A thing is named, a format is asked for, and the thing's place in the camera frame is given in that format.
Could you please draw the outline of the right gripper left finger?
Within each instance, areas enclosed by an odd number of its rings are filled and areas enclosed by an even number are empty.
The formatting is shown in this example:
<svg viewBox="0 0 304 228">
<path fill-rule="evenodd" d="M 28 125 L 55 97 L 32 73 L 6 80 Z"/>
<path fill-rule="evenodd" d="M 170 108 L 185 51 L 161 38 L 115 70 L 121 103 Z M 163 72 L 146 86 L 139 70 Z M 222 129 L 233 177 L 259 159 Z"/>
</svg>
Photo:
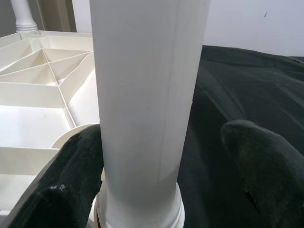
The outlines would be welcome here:
<svg viewBox="0 0 304 228">
<path fill-rule="evenodd" d="M 84 228 L 104 167 L 101 127 L 70 137 L 7 216 L 9 228 Z"/>
</svg>

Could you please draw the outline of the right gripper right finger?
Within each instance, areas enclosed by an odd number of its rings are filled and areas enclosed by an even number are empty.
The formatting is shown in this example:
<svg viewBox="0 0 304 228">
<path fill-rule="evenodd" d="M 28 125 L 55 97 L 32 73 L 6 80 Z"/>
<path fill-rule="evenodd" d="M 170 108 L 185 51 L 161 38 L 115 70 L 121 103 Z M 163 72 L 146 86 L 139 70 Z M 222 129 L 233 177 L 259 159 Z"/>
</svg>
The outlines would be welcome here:
<svg viewBox="0 0 304 228">
<path fill-rule="evenodd" d="M 248 120 L 226 122 L 220 137 L 267 228 L 304 226 L 304 157 L 281 135 Z"/>
</svg>

